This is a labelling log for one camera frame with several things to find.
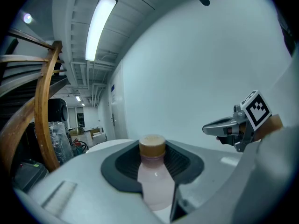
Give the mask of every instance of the black and white pattern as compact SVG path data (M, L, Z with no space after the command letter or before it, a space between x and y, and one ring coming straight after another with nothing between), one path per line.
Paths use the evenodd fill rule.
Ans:
M256 91L252 91L243 101L242 101L242 105L245 104L247 102L247 100L249 100Z
M270 113L260 94L258 94L257 97L246 107L246 111L256 127L262 123L265 117L267 117Z

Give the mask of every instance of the white marker cube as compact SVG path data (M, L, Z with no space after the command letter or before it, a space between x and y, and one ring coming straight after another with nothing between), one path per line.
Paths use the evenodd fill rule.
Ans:
M271 110L260 91L252 91L241 103L243 110L254 131L257 130L270 116Z

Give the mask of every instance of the brown bottle cap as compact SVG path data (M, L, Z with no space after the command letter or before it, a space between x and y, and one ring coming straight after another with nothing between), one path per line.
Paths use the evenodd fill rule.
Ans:
M140 154L147 157L157 157L165 153L165 138L161 135L150 134L139 139Z

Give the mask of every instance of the robotic arm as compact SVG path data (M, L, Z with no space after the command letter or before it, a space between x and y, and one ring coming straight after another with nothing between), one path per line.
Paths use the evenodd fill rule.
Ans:
M234 106L232 116L204 125L202 131L217 136L222 144L234 146L237 152L244 152L245 147L254 140L257 129L270 116L270 108L262 94L252 91L239 105Z

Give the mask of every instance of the black speaker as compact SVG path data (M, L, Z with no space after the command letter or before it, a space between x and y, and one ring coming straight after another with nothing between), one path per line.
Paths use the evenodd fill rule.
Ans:
M63 99L49 99L48 100L48 121L63 122L67 128L67 107Z

